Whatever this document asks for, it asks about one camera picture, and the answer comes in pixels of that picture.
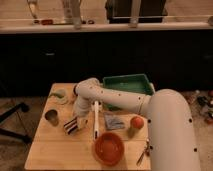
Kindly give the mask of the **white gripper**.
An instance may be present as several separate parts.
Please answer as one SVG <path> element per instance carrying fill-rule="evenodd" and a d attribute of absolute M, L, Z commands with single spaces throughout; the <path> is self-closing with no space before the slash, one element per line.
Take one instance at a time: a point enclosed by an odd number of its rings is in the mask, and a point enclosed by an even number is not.
<path fill-rule="evenodd" d="M 77 126 L 79 130 L 86 127 L 88 119 L 85 116 L 88 115 L 90 109 L 91 109 L 91 102 L 88 99 L 83 98 L 81 96 L 78 96 L 76 98 L 73 106 L 73 112 L 76 116 L 78 116 Z"/>

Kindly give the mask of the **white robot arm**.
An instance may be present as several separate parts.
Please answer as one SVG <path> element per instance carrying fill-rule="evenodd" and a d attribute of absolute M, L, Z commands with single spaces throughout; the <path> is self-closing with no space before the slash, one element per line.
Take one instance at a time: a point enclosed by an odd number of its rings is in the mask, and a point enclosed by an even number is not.
<path fill-rule="evenodd" d="M 89 113 L 92 101 L 102 101 L 148 120 L 151 171 L 201 171 L 190 107 L 177 91 L 153 95 L 103 88 L 96 78 L 79 82 L 74 113 Z"/>

